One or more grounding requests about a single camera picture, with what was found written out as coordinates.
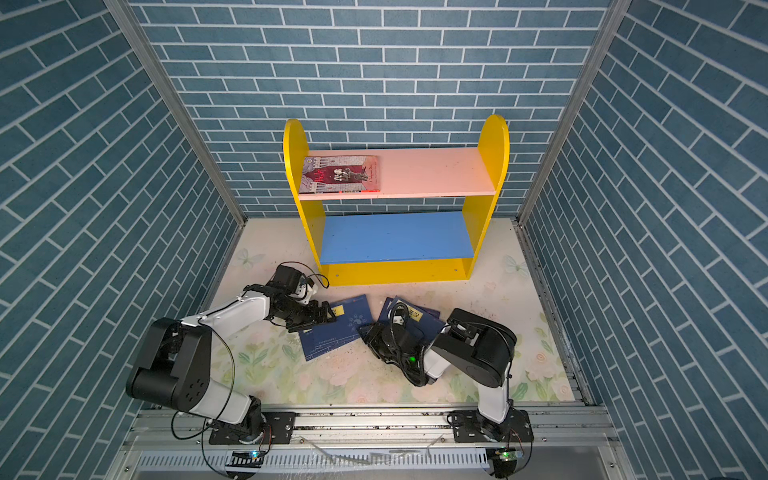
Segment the blue book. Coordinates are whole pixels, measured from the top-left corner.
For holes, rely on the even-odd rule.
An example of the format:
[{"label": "blue book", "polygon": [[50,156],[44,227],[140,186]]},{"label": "blue book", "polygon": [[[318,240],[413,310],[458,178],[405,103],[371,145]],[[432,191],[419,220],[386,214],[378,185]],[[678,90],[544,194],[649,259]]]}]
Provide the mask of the blue book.
[{"label": "blue book", "polygon": [[440,320],[440,312],[407,302],[399,296],[396,296],[394,299],[387,297],[384,300],[382,311],[379,314],[380,322],[389,323],[389,310],[394,305],[394,302],[403,302],[409,307],[411,319],[406,325],[406,332],[413,335],[420,343],[426,345],[432,343],[438,333],[445,327],[445,322]]},{"label": "blue book", "polygon": [[311,330],[299,332],[301,348],[307,362],[360,338],[357,329],[361,325],[373,323],[373,315],[365,295],[330,305],[336,314],[334,323],[324,323]]}]

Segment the floor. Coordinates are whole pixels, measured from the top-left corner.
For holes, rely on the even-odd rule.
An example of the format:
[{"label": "floor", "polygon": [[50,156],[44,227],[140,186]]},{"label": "floor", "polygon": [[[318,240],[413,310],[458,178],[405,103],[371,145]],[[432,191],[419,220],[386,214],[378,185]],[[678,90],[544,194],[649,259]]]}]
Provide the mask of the floor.
[{"label": "floor", "polygon": [[[298,219],[249,220],[227,266],[213,305],[236,296],[245,285],[265,283],[278,263],[297,260],[315,267]],[[439,310],[446,319],[462,308],[508,326],[518,337],[510,396],[515,401],[572,401],[551,332],[538,301],[512,222],[491,221],[475,271],[468,281],[332,286],[318,300],[366,294],[378,318],[387,296],[402,296]],[[214,340],[212,378],[228,384],[232,366]],[[236,360],[235,387],[265,404],[340,405],[476,402],[469,377],[451,367],[430,386],[417,388],[394,366],[377,360],[362,340],[304,360],[298,334],[258,322],[227,339]]]}]

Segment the book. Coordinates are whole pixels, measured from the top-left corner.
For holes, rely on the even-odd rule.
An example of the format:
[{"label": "book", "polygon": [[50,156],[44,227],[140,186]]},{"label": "book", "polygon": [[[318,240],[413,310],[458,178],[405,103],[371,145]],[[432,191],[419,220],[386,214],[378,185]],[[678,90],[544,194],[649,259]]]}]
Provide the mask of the book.
[{"label": "book", "polygon": [[334,302],[330,306],[336,314],[334,323],[324,323],[314,326],[311,330],[299,332],[301,348],[307,362],[360,338],[358,327],[373,322],[365,295]]},{"label": "book", "polygon": [[415,305],[399,296],[396,296],[394,299],[387,297],[379,314],[379,321],[389,323],[389,310],[398,301],[408,306],[411,316],[411,320],[406,325],[406,332],[413,335],[420,343],[426,345],[432,343],[438,333],[445,327],[445,322],[440,320],[440,312],[437,310]]},{"label": "book", "polygon": [[300,194],[378,192],[379,159],[372,155],[305,157]]}]

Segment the label sticker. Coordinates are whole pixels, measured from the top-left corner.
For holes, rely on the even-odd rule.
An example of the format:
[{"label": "label sticker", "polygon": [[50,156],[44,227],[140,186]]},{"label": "label sticker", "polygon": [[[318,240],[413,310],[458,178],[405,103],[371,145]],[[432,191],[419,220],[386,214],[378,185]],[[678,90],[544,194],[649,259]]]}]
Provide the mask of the label sticker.
[{"label": "label sticker", "polygon": [[422,313],[419,312],[417,309],[413,308],[410,305],[406,305],[408,307],[408,314],[411,316],[412,320],[419,321],[422,319]]}]

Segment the blue brick wall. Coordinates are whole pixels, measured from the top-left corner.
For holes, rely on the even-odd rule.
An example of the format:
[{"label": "blue brick wall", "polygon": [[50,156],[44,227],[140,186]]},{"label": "blue brick wall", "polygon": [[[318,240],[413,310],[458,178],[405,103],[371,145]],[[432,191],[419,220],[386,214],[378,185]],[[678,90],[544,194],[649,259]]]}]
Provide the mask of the blue brick wall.
[{"label": "blue brick wall", "polygon": [[767,6],[634,0],[528,222],[643,478],[768,478]]},{"label": "blue brick wall", "polygon": [[[609,0],[167,3],[131,5],[248,215],[296,215],[288,118],[327,150],[475,145],[496,113],[512,142],[496,210],[511,216]],[[463,199],[325,203],[370,213],[458,210]]]},{"label": "blue brick wall", "polygon": [[0,2],[0,72],[0,478],[104,475],[235,225],[101,0]]}]

